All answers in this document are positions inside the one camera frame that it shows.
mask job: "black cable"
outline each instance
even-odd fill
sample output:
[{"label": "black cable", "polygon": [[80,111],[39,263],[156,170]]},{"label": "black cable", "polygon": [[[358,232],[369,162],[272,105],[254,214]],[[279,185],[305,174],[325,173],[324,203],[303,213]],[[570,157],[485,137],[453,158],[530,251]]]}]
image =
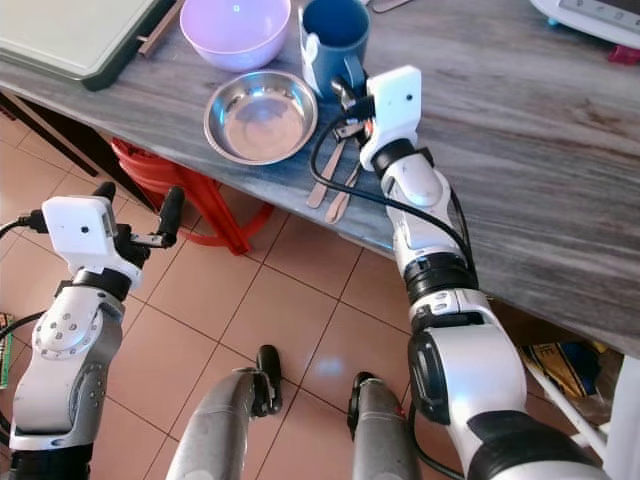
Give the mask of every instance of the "black cable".
[{"label": "black cable", "polygon": [[427,466],[429,466],[436,472],[446,475],[449,478],[453,478],[454,480],[464,480],[464,475],[434,460],[429,455],[424,453],[424,450],[422,450],[422,448],[420,448],[420,444],[418,443],[418,439],[416,438],[416,407],[413,402],[411,402],[411,406],[409,407],[407,426],[409,427],[409,439],[411,440],[411,443],[413,443],[413,447],[415,448],[416,454],[418,455],[418,458],[420,458],[420,460],[422,460],[425,464],[427,464]]},{"label": "black cable", "polygon": [[0,227],[0,238],[4,237],[9,230],[12,230],[16,227],[24,227],[24,226],[25,224],[22,218],[19,218],[18,220],[11,223],[5,223],[2,227]]},{"label": "black cable", "polygon": [[469,247],[469,245],[464,241],[464,239],[460,236],[460,234],[458,232],[456,232],[453,228],[451,228],[449,225],[447,225],[446,223],[444,223],[443,221],[441,221],[440,219],[429,215],[426,212],[423,212],[422,210],[418,210],[415,207],[412,207],[411,205],[407,205],[401,202],[398,202],[396,200],[393,200],[391,198],[387,198],[381,195],[376,195],[374,193],[371,192],[367,192],[365,190],[360,190],[357,188],[352,188],[352,187],[348,187],[346,185],[334,182],[333,180],[331,180],[330,178],[326,178],[323,177],[322,174],[318,171],[318,167],[316,165],[317,160],[318,160],[318,155],[320,153],[320,147],[322,146],[322,144],[324,143],[324,141],[326,140],[327,136],[329,135],[329,133],[336,128],[340,123],[345,122],[346,120],[352,118],[353,115],[347,111],[345,113],[343,113],[342,115],[334,118],[331,122],[329,122],[329,124],[324,128],[324,130],[322,130],[320,132],[320,135],[318,136],[318,140],[316,141],[315,145],[313,146],[313,149],[311,150],[311,157],[309,158],[309,168],[311,170],[311,175],[313,176],[313,178],[321,183],[322,185],[325,185],[329,188],[332,188],[334,190],[338,190],[340,192],[344,192],[344,193],[348,193],[350,195],[354,195],[356,197],[361,197],[364,198],[366,200],[370,200],[372,202],[376,202],[376,203],[380,203],[382,205],[388,206],[388,207],[392,207],[392,208],[397,208],[398,210],[403,210],[407,213],[410,213],[411,215],[415,215],[416,217],[424,220],[425,222],[429,222],[432,225],[435,225],[436,227],[440,228],[443,232],[445,232],[447,235],[449,235],[454,242],[456,242],[456,244],[458,245],[458,248],[460,248],[460,251],[463,253],[465,260],[467,262],[467,268],[469,269],[469,273],[473,276],[473,278],[475,279],[476,284],[478,283],[478,276],[476,273],[476,267],[475,264],[473,263],[473,254],[471,253],[471,248]]},{"label": "black cable", "polygon": [[467,228],[467,219],[464,216],[464,211],[462,210],[460,199],[458,198],[458,195],[453,188],[451,188],[451,202],[453,203],[453,209],[456,211],[456,215],[460,219],[460,230],[462,231],[462,239],[464,240],[464,243],[469,247],[469,252],[473,255],[473,251],[471,250],[471,239],[469,238],[469,229]]},{"label": "black cable", "polygon": [[[43,313],[44,313],[44,310],[42,312],[33,313],[28,317],[21,318],[20,320],[16,320],[15,322],[12,322],[10,325],[7,325],[6,327],[0,330],[0,341],[2,341],[7,335],[13,332],[16,328],[20,328],[29,322],[33,322],[34,320],[39,319]],[[7,420],[7,417],[4,416],[2,411],[0,411],[0,427],[2,427],[2,430],[4,430],[7,433],[11,431],[11,422]],[[4,432],[2,431],[0,431],[0,443],[3,445],[9,446],[9,437],[6,434],[4,434]]]}]

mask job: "wooden table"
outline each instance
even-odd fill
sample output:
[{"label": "wooden table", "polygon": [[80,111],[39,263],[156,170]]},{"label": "wooden table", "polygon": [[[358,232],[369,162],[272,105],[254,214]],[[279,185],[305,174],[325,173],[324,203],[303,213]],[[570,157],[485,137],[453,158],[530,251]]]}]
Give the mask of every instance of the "wooden table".
[{"label": "wooden table", "polygon": [[[289,33],[270,68],[299,74],[294,16]],[[422,69],[420,140],[462,200],[482,287],[639,356],[640,69],[608,63],[610,48],[548,27],[526,0],[416,0],[372,14],[365,67]],[[261,168],[209,148],[203,109],[230,78],[177,29],[95,93],[0,62],[5,91],[323,223],[326,204],[305,205],[310,145]],[[320,125],[335,113],[323,106]],[[342,179],[355,151],[345,158]],[[373,175],[359,185],[377,188]],[[390,248],[383,210],[366,201],[330,228]]]}]

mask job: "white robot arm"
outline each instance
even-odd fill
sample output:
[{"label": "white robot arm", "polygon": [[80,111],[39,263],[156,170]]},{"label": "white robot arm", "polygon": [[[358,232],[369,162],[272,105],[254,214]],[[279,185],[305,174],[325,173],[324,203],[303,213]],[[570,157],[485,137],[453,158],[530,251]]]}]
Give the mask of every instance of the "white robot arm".
[{"label": "white robot arm", "polygon": [[9,479],[88,478],[109,364],[122,341],[122,301],[140,284],[150,248],[176,241],[182,190],[169,193],[150,235],[115,223],[114,193],[108,183],[93,196],[54,197],[42,206],[73,280],[62,282],[33,330],[31,362],[13,403]]},{"label": "white robot arm", "polygon": [[[412,408],[447,426],[469,480],[606,479],[572,440],[526,414],[518,354],[478,290],[468,248],[462,251],[441,228],[452,227],[449,183],[416,149],[420,76],[402,67],[367,81],[375,113],[360,150],[363,168],[375,172],[387,199],[428,215],[387,206],[410,301]],[[357,461],[374,462],[358,455],[359,447],[356,429]]]}]

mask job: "purple bowl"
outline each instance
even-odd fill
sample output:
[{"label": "purple bowl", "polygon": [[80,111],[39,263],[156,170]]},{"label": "purple bowl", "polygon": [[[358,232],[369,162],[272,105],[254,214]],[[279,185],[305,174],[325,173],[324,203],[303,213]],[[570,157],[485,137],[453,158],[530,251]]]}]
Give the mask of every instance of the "purple bowl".
[{"label": "purple bowl", "polygon": [[290,14],[291,0],[187,0],[180,28],[207,62],[243,72],[276,57]]}]

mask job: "stainless steel bowl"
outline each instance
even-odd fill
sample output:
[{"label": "stainless steel bowl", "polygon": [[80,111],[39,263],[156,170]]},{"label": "stainless steel bowl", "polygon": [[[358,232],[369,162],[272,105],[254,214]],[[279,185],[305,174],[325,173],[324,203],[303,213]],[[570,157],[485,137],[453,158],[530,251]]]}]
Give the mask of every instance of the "stainless steel bowl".
[{"label": "stainless steel bowl", "polygon": [[315,96],[301,79],[265,70],[241,75],[216,90],[205,111],[204,133],[229,160],[268,165],[300,150],[317,121]]}]

